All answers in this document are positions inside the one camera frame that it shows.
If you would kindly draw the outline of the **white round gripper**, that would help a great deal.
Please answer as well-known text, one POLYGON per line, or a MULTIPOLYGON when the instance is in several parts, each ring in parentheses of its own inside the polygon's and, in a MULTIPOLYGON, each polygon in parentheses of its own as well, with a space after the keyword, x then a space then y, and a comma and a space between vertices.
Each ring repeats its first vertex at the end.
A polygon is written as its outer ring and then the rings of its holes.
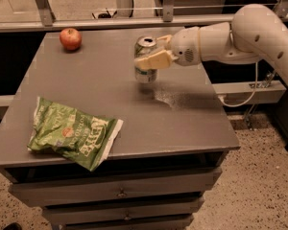
POLYGON ((169 68, 172 62, 181 66, 196 65, 201 62, 199 27, 182 29, 170 35, 164 35, 156 39, 156 45, 167 50, 134 60, 134 65, 140 70, 158 70, 169 68))

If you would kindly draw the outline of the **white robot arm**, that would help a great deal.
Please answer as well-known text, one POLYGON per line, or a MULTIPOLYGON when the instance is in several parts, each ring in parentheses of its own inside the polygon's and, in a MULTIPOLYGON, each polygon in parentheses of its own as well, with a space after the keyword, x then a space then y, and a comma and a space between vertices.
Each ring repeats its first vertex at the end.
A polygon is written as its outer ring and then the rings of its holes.
POLYGON ((156 48, 134 59, 141 70, 202 61, 250 64, 267 61, 288 86, 288 28, 270 9, 249 4, 231 22, 182 29, 156 40, 156 48))

